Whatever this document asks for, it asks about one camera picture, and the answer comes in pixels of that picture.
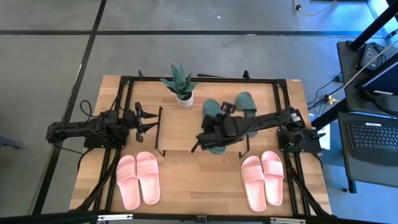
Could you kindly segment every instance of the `pink slipper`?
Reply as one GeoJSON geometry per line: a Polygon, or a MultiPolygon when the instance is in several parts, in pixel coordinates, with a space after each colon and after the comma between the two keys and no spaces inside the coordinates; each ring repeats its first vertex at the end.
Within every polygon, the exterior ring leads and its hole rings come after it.
{"type": "Polygon", "coordinates": [[[140,205],[138,179],[136,176],[136,160],[132,155],[120,159],[116,168],[116,182],[122,194],[126,210],[134,210],[140,205]]]}
{"type": "Polygon", "coordinates": [[[137,176],[144,202],[148,205],[157,203],[160,199],[159,170],[152,153],[140,152],[137,155],[137,176]]]}
{"type": "Polygon", "coordinates": [[[264,174],[262,173],[260,159],[257,156],[250,156],[245,159],[241,172],[251,210],[254,212],[264,211],[267,204],[264,192],[264,174]]]}
{"type": "Polygon", "coordinates": [[[261,164],[266,180],[267,202],[270,205],[281,205],[284,198],[284,167],[279,156],[272,151],[266,151],[261,156],[261,164]]]}

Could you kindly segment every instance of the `dark green slide sandal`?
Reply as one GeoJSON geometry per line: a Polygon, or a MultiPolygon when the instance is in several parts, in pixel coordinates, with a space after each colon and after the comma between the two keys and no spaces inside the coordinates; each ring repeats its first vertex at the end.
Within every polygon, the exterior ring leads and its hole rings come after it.
{"type": "MultiPolygon", "coordinates": [[[[248,92],[240,93],[235,99],[235,106],[237,111],[245,111],[248,118],[256,116],[257,107],[254,104],[253,97],[248,92]]],[[[249,137],[253,137],[257,134],[257,131],[249,133],[249,137]]]]}
{"type": "MultiPolygon", "coordinates": [[[[215,100],[206,100],[205,103],[203,104],[203,109],[202,109],[202,115],[205,117],[206,115],[210,115],[212,117],[216,117],[216,115],[224,114],[224,111],[220,109],[220,105],[217,103],[215,100]]],[[[225,152],[225,146],[224,147],[213,147],[211,149],[208,149],[211,153],[220,155],[225,152]]]]}

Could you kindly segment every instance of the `floor tile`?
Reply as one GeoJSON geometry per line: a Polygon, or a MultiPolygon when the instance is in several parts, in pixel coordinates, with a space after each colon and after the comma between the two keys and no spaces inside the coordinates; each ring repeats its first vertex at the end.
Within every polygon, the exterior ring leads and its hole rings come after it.
{"type": "MultiPolygon", "coordinates": [[[[307,101],[318,88],[340,72],[337,37],[284,36],[98,36],[79,94],[93,102],[103,75],[170,76],[170,64],[182,64],[187,73],[254,78],[301,79],[307,101]]],[[[341,84],[331,83],[322,96],[341,84]]],[[[343,91],[335,96],[341,100],[343,91]]]]}
{"type": "Polygon", "coordinates": [[[345,168],[323,166],[326,188],[333,214],[339,218],[381,223],[397,223],[398,189],[356,182],[358,193],[342,191],[348,188],[345,168]]]}
{"type": "Polygon", "coordinates": [[[93,28],[101,1],[2,0],[0,29],[93,28]]]}
{"type": "MultiPolygon", "coordinates": [[[[308,13],[329,1],[297,0],[308,13]]],[[[100,30],[365,30],[373,17],[365,2],[338,2],[308,17],[292,1],[108,1],[100,30]]]]}
{"type": "Polygon", "coordinates": [[[24,144],[0,150],[0,217],[29,210],[51,148],[47,127],[61,120],[86,43],[82,36],[0,36],[0,136],[24,144]]]}

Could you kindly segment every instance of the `computer monitor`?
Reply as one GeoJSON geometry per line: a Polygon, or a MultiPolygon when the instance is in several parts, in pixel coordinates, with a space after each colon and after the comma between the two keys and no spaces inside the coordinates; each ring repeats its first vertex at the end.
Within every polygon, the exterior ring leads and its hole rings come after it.
{"type": "Polygon", "coordinates": [[[398,96],[398,53],[361,80],[356,88],[398,96]]]}

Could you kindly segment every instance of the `potted plant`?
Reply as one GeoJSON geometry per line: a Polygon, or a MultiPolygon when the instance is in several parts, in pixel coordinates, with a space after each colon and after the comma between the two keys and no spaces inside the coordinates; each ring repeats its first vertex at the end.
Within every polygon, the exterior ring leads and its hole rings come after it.
{"type": "Polygon", "coordinates": [[[172,65],[172,75],[172,82],[169,82],[164,78],[161,78],[160,80],[167,85],[166,87],[171,92],[175,93],[175,98],[177,99],[178,105],[183,108],[191,106],[193,103],[192,90],[197,85],[197,83],[191,82],[192,73],[185,77],[185,72],[182,65],[180,65],[178,69],[172,65]]]}

